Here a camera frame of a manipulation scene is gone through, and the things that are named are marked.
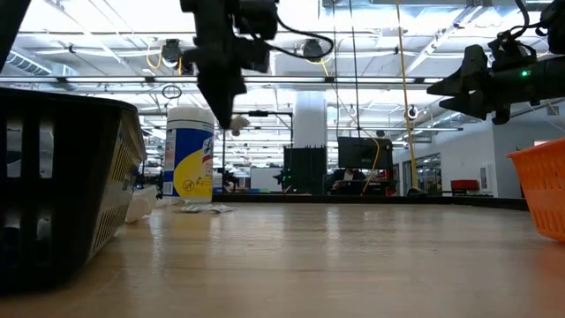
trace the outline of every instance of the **table surface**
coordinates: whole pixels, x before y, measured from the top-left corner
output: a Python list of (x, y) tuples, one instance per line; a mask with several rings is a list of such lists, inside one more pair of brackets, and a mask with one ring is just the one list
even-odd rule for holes
[(526, 212), (237, 204), (156, 210), (66, 286), (0, 298), (0, 317), (555, 317), (565, 246)]

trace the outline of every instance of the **wall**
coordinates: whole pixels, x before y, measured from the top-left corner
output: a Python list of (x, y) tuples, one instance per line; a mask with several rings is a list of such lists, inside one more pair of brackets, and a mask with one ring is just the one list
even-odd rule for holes
[(505, 125), (493, 127), (499, 197), (522, 197), (514, 164), (507, 158), (507, 154), (516, 151), (517, 148), (533, 147), (534, 141), (555, 140), (565, 137), (565, 132), (548, 124), (546, 120), (565, 128), (565, 117), (563, 115), (548, 116), (546, 109), (512, 118)]
[[(416, 157), (441, 154), (441, 184), (443, 191), (451, 190), (451, 180), (480, 180), (480, 167), (491, 166), (492, 195), (497, 196), (498, 186), (494, 173), (493, 124), (490, 119), (478, 124), (463, 125), (462, 132), (440, 132), (431, 144), (417, 144)], [(410, 151), (395, 151), (394, 162), (400, 163), (399, 179), (403, 180), (403, 162), (411, 159)]]

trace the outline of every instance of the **orange plastic bin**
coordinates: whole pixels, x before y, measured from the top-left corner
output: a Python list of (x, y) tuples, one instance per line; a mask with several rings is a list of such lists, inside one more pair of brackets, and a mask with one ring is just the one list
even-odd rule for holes
[(508, 155), (539, 234), (565, 242), (565, 138)]

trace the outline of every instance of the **pillar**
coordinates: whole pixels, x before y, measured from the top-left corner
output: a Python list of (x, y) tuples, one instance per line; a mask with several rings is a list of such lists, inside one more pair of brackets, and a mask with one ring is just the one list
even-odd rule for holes
[(324, 91), (298, 91), (294, 105), (294, 148), (328, 144), (328, 110)]

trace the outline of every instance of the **disinfecting wipes container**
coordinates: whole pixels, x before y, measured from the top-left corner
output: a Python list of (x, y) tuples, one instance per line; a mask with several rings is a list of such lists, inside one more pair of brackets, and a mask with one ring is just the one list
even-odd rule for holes
[(192, 203), (212, 201), (214, 114), (177, 107), (167, 116), (163, 195)]

